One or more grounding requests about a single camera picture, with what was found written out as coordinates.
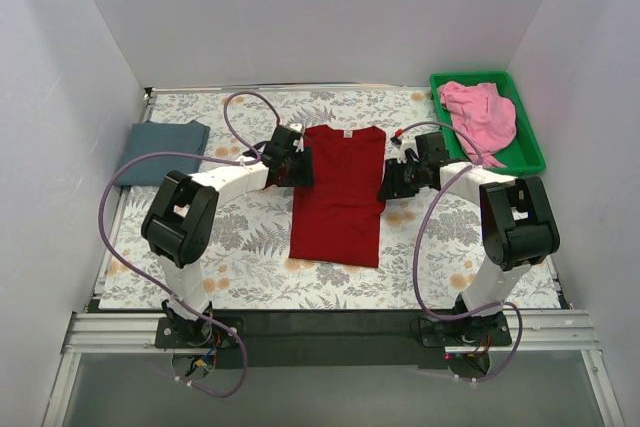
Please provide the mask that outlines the red t-shirt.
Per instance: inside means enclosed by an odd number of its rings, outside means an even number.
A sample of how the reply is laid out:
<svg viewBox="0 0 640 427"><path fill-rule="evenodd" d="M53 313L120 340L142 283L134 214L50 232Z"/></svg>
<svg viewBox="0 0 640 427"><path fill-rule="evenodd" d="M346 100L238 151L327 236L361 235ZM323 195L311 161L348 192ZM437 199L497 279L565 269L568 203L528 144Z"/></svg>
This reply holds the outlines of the red t-shirt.
<svg viewBox="0 0 640 427"><path fill-rule="evenodd" d="M289 256L349 266L379 266L377 199L386 135L378 127L306 130L314 185L294 189Z"/></svg>

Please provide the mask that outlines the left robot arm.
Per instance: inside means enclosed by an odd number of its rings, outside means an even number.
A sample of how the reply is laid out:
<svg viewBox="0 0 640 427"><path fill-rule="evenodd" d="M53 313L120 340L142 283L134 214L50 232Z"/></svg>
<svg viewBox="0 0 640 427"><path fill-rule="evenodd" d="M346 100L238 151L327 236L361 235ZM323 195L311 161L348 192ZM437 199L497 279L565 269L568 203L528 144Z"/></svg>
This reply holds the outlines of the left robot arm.
<svg viewBox="0 0 640 427"><path fill-rule="evenodd" d="M213 333L212 305L203 285L200 258L208 248L218 207L272 185L313 184L312 150L301 124L278 125L233 165L207 172L168 173L151 204L141 234L159 257L169 298L162 310L182 341L205 345Z"/></svg>

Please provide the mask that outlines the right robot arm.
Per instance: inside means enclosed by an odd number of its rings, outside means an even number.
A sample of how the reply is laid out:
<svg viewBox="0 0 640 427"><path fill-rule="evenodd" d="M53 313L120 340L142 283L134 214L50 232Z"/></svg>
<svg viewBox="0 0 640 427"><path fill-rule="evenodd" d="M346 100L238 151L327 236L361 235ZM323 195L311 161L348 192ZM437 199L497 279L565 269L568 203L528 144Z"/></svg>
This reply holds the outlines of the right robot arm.
<svg viewBox="0 0 640 427"><path fill-rule="evenodd" d="M560 235L542 180L513 177L450 157L444 136L431 132L391 139L397 154L386 160L378 197L398 200L429 188L450 193L480 209L485 256L474 280L451 310L424 309L413 327L426 345L508 344L504 310L520 279L560 246Z"/></svg>

